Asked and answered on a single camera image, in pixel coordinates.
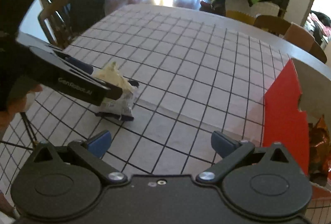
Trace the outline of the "person left hand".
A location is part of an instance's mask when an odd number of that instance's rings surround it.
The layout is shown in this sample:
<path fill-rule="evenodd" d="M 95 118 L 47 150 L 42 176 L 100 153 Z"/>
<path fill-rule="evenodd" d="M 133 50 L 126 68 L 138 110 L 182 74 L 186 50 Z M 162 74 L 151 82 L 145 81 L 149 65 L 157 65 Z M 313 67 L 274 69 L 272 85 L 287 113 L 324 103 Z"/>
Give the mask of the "person left hand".
<path fill-rule="evenodd" d="M 41 85 L 37 85 L 30 90 L 23 98 L 9 101 L 7 108 L 1 112 L 1 137 L 5 134 L 8 126 L 13 121 L 17 113 L 26 112 L 34 101 L 35 94 L 43 90 Z"/>

